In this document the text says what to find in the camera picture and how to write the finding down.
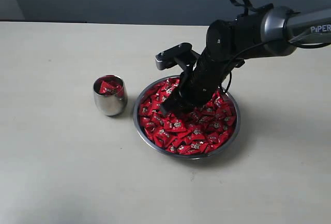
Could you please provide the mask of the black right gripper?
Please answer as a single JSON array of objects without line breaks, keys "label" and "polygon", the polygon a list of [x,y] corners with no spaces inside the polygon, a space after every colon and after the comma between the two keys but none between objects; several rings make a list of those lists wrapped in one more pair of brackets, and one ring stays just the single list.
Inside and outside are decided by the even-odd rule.
[{"label": "black right gripper", "polygon": [[204,50],[188,78],[182,79],[178,90],[160,105],[161,114],[185,118],[196,107],[205,105],[232,69],[245,63],[242,59],[230,61],[230,58],[227,54],[212,54]]}]

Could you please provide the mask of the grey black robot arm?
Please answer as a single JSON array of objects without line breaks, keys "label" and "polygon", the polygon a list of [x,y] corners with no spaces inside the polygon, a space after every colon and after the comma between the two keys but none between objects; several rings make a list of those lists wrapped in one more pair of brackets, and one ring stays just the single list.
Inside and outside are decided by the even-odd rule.
[{"label": "grey black robot arm", "polygon": [[330,10],[298,13],[266,6],[236,20],[216,20],[207,29],[206,45],[197,53],[187,42],[156,56],[159,70],[180,66],[179,85],[160,106],[163,115],[181,115],[202,107],[234,68],[247,59],[279,57],[297,48],[330,45]]}]

